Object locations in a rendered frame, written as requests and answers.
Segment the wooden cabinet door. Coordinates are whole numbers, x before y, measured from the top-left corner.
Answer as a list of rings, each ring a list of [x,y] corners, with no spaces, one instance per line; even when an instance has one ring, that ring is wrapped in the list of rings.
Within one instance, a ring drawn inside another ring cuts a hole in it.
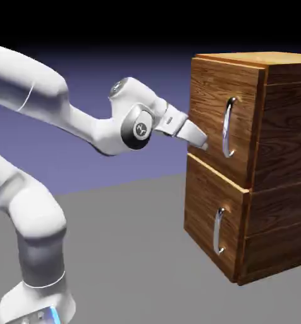
[[[190,81],[190,119],[207,134],[206,151],[189,152],[244,189],[252,186],[257,133],[262,108],[265,69],[193,58]],[[222,150],[226,103],[236,97],[230,118],[229,147]]]
[[[247,189],[239,189],[196,157],[187,156],[184,229],[231,282],[237,282],[240,275],[249,200]],[[224,251],[220,255],[212,244],[218,208],[224,208],[219,234]]]

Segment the wooden cabinet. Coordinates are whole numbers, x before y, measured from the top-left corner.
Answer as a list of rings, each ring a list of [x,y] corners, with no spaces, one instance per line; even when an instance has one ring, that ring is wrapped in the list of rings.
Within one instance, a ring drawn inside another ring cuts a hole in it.
[[[240,275],[234,283],[244,285],[300,266],[301,54],[216,53],[194,58],[265,69]]]

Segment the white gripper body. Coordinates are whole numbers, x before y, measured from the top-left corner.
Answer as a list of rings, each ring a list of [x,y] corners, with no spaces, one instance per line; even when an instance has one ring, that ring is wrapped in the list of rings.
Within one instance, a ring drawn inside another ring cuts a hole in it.
[[[193,147],[200,147],[207,142],[207,135],[190,120],[186,120],[176,137],[185,140]]]

